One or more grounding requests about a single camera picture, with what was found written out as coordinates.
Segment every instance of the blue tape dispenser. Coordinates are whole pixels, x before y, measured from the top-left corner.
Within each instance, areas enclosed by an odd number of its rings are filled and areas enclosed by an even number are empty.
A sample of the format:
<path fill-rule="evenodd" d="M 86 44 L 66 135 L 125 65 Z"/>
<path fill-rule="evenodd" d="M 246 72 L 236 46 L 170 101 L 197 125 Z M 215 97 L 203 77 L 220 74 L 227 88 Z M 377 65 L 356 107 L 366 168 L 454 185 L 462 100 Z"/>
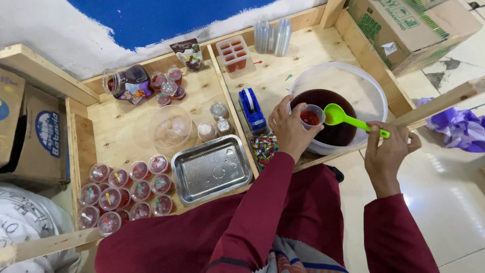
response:
<path fill-rule="evenodd" d="M 260 132 L 266 131 L 266 119 L 252 88 L 245 88 L 239 92 L 239 104 L 251 133 L 257 136 Z"/>

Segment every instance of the maroon shirt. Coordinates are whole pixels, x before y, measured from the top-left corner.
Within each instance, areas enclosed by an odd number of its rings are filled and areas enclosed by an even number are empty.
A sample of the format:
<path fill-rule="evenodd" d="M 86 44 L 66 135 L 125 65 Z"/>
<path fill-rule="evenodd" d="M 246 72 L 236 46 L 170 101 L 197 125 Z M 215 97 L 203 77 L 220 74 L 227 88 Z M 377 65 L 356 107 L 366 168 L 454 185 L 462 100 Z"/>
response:
<path fill-rule="evenodd" d="M 276 234 L 344 266 L 334 173 L 323 164 L 293 168 L 290 155 L 277 153 L 245 194 L 127 223 L 99 244 L 96 272 L 250 273 L 266 265 Z M 371 273 L 439 272 L 402 194 L 365 206 L 364 245 Z"/>

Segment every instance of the blue painted wall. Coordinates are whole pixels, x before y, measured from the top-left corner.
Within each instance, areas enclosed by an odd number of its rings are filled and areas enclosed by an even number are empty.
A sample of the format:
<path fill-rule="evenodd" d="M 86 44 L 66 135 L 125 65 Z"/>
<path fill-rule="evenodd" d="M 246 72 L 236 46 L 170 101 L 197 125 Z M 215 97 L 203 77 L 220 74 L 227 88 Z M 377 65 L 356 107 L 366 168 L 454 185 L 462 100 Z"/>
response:
<path fill-rule="evenodd" d="M 225 20 L 244 9 L 275 0 L 68 0 L 88 17 L 114 30 L 115 42 L 129 50 Z"/>

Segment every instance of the wooden tray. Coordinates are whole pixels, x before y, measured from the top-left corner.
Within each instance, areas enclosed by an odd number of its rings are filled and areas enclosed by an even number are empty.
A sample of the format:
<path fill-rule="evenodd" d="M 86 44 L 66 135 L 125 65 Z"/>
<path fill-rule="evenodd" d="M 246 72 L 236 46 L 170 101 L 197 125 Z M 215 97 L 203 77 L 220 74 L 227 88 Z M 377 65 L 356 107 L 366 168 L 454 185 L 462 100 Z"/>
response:
<path fill-rule="evenodd" d="M 184 72 L 184 83 L 187 97 L 174 102 L 184 107 L 192 116 L 193 126 L 202 121 L 213 121 L 209 107 L 213 101 L 224 102 L 230 110 L 231 122 L 236 134 L 241 138 L 248 158 L 253 158 L 246 140 L 249 132 L 246 121 L 241 115 L 237 93 L 243 87 L 256 89 L 263 112 L 268 116 L 270 110 L 287 94 L 289 84 L 285 78 L 292 74 L 296 78 L 306 68 L 323 62 L 339 61 L 364 69 L 374 77 L 383 88 L 389 106 L 388 122 L 408 126 L 415 129 L 425 124 L 424 119 L 457 103 L 469 99 L 485 91 L 485 77 L 466 82 L 445 95 L 415 109 L 411 100 L 402 92 L 396 78 L 386 67 L 362 31 L 342 9 L 344 0 L 329 0 L 327 5 L 315 7 L 288 18 L 291 19 L 293 34 L 290 50 L 286 57 L 277 58 L 272 55 L 259 55 L 254 52 L 254 30 L 248 28 L 218 39 L 201 44 L 205 60 L 205 68 L 199 73 Z M 262 64 L 253 65 L 248 61 L 245 70 L 229 75 L 218 63 L 218 53 L 215 44 L 232 36 L 242 35 L 252 51 L 252 60 L 261 60 Z M 146 123 L 153 112 L 159 108 L 154 98 L 143 100 L 139 105 L 116 100 L 112 95 L 105 94 L 101 87 L 101 77 L 95 77 L 82 83 L 77 82 L 60 69 L 52 68 L 47 60 L 39 61 L 34 54 L 0 54 L 0 63 L 13 63 L 20 72 L 29 74 L 34 79 L 42 79 L 42 84 L 52 87 L 65 94 L 69 129 L 69 157 L 71 185 L 73 191 L 73 221 L 77 228 L 77 213 L 80 189 L 90 182 L 89 169 L 96 162 L 103 162 L 111 167 L 128 168 L 135 160 L 147 161 L 155 154 L 162 153 L 171 157 L 176 152 L 200 144 L 201 141 L 192 136 L 190 141 L 175 150 L 158 150 L 148 140 Z M 170 53 L 140 63 L 148 73 L 167 71 L 172 65 L 182 68 L 184 65 Z M 32 70 L 32 65 L 40 66 Z M 75 86 L 77 93 L 61 88 L 65 82 Z M 295 171 L 320 164 L 342 154 L 319 156 L 305 154 L 298 162 Z M 250 160 L 254 177 L 258 170 L 254 161 Z M 250 185 L 226 193 L 220 197 L 246 191 Z M 192 207 L 183 207 L 176 192 L 171 193 L 176 211 L 180 214 Z M 0 249 L 0 267 L 12 263 L 47 255 L 71 247 L 84 250 L 99 242 L 101 235 L 96 228 L 76 231 L 69 234 L 53 236 L 45 239 L 15 244 Z"/>

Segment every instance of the maroon sleeve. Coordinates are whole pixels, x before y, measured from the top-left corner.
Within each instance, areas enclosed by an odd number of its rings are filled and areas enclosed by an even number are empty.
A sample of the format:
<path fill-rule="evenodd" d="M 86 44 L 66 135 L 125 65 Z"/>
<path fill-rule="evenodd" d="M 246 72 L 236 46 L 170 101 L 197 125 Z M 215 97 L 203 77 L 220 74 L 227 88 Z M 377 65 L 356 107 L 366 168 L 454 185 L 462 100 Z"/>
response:
<path fill-rule="evenodd" d="M 208 273 L 253 272 L 266 265 L 285 206 L 294 159 L 278 152 L 254 181 L 212 253 Z"/>
<path fill-rule="evenodd" d="M 439 273 L 403 194 L 379 198 L 365 206 L 364 247 L 371 273 Z"/>

